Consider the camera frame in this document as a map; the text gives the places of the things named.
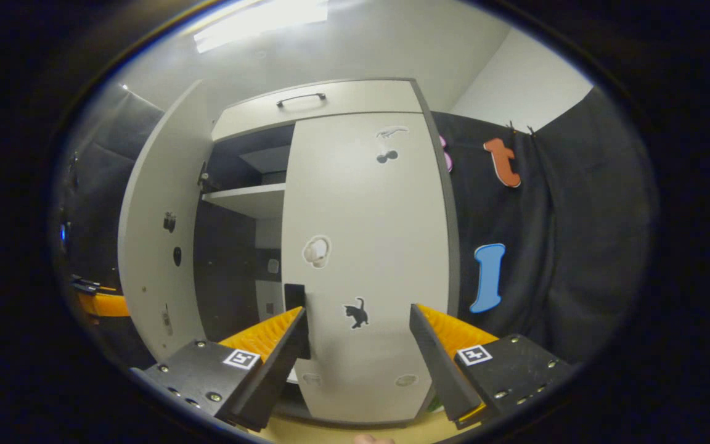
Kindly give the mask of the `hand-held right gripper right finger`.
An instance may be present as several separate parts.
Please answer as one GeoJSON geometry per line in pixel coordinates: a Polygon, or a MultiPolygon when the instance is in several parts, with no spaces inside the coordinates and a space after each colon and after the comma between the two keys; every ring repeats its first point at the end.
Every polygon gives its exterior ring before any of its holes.
{"type": "Polygon", "coordinates": [[[574,373],[524,335],[498,338],[425,305],[411,305],[409,329],[436,397],[459,429],[512,416],[574,373]]]}

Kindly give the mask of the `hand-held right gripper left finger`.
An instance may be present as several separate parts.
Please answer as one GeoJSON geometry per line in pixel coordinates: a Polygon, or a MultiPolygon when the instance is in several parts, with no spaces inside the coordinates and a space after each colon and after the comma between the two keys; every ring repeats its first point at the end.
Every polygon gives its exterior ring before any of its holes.
{"type": "Polygon", "coordinates": [[[197,421],[259,432],[307,349],[307,312],[298,306],[223,341],[192,339],[146,370],[130,373],[152,395],[197,421]]]}

